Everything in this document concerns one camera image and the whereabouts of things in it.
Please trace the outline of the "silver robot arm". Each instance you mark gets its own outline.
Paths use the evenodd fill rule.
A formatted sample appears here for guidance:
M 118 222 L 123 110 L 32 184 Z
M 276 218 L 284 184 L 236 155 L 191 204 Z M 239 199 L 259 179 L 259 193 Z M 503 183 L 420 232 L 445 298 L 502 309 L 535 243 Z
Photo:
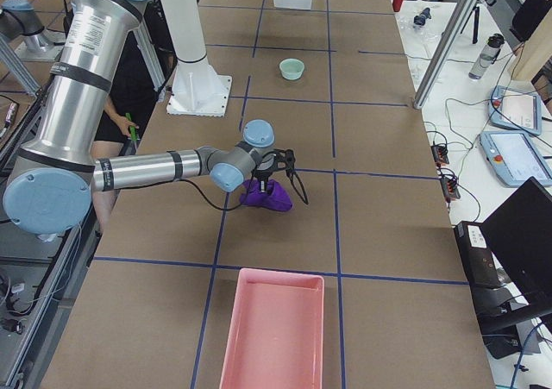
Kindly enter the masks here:
M 230 150 L 199 147 L 94 160 L 90 150 L 129 32 L 150 0 L 72 0 L 73 19 L 36 137 L 18 150 L 3 209 L 18 228 L 57 234 L 81 223 L 94 191 L 114 191 L 207 175 L 232 192 L 274 162 L 272 126 L 248 122 Z M 177 68 L 168 112 L 222 116 L 232 79 L 210 65 L 197 0 L 161 0 Z

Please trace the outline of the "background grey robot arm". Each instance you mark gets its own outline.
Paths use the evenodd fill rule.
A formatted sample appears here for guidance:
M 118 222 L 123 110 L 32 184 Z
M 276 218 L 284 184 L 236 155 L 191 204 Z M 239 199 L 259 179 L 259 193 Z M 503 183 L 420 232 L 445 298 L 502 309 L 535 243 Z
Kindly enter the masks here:
M 43 25 L 28 0 L 5 0 L 1 4 L 1 37 L 8 43 L 22 38 L 15 53 L 23 61 L 54 62 L 66 41 L 64 32 Z

